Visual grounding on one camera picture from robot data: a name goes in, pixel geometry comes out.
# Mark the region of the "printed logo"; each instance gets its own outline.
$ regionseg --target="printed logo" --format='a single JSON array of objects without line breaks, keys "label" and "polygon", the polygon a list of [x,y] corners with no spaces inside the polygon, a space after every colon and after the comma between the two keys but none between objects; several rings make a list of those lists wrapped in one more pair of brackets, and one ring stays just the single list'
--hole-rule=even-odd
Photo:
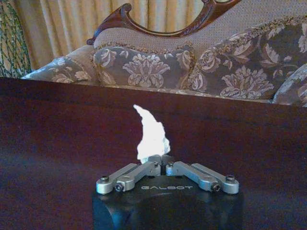
[{"label": "printed logo", "polygon": [[183,189],[191,189],[193,186],[167,186],[167,187],[157,187],[157,186],[142,186],[141,189],[143,190],[183,190]]}]

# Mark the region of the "floral upholstery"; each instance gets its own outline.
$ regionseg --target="floral upholstery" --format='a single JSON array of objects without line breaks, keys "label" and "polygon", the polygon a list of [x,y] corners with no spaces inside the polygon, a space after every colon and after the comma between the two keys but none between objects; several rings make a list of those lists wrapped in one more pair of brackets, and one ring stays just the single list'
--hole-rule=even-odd
[{"label": "floral upholstery", "polygon": [[259,25],[205,50],[191,90],[237,99],[271,99],[307,61],[307,16]]},{"label": "floral upholstery", "polygon": [[287,78],[276,92],[273,103],[307,107],[307,63]]},{"label": "floral upholstery", "polygon": [[194,67],[190,46],[154,53],[126,46],[103,46],[94,55],[103,86],[187,89]]},{"label": "floral upholstery", "polygon": [[[84,51],[84,47],[79,48],[71,54],[75,52],[80,54],[80,51]],[[98,86],[99,82],[97,82],[97,77],[94,74],[89,74],[89,72],[93,73],[95,71],[91,69],[94,68],[88,64],[86,66],[80,64],[80,62],[67,55],[54,59],[44,67],[22,77],[22,79]]]}]

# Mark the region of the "sofa backrest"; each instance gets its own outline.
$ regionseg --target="sofa backrest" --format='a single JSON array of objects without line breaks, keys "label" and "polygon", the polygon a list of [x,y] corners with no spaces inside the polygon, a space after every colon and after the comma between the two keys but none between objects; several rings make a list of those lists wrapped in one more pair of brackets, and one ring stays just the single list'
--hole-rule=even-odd
[{"label": "sofa backrest", "polygon": [[195,56],[199,58],[204,50],[233,34],[257,24],[285,16],[303,15],[306,12],[306,0],[242,0],[210,25],[183,38],[155,37],[126,28],[110,28],[99,34],[94,47],[117,42],[161,52],[166,48],[174,50],[178,46],[192,43]]}]

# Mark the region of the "decorative trim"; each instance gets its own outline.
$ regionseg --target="decorative trim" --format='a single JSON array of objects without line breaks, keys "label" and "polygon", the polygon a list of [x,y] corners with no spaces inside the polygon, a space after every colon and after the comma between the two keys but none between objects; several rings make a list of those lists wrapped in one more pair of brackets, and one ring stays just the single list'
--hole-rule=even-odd
[{"label": "decorative trim", "polygon": [[105,43],[102,43],[99,47],[96,47],[95,50],[98,51],[99,49],[102,49],[102,48],[105,48],[105,47],[108,47],[108,46],[126,47],[128,49],[132,49],[132,50],[147,53],[147,54],[168,54],[168,53],[171,53],[175,50],[182,49],[184,46],[189,46],[192,49],[192,51],[194,52],[193,43],[189,42],[189,41],[184,42],[182,45],[177,46],[173,50],[163,49],[163,50],[158,51],[158,50],[153,50],[153,49],[147,49],[147,48],[142,47],[142,46],[132,46],[130,44],[121,43],[121,42],[105,42]]},{"label": "decorative trim", "polygon": [[215,44],[211,49],[214,50],[218,54],[228,53],[228,52],[231,52],[234,48],[245,45],[251,39],[258,37],[268,31],[271,31],[272,29],[276,29],[281,26],[288,26],[292,24],[301,24],[301,23],[307,23],[307,15],[297,16],[297,17],[284,17],[282,19],[276,19],[269,23],[260,24],[250,29],[247,29],[245,32],[240,33],[240,34],[244,34],[243,36],[237,39],[234,39],[232,41],[229,41],[229,39],[226,39],[222,41],[221,43]]}]

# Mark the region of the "green mesh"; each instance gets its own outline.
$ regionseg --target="green mesh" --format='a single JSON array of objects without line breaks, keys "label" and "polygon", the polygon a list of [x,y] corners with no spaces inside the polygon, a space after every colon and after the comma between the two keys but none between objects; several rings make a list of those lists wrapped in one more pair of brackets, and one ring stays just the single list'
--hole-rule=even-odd
[{"label": "green mesh", "polygon": [[8,0],[0,0],[0,77],[21,78],[31,72],[23,30]]}]

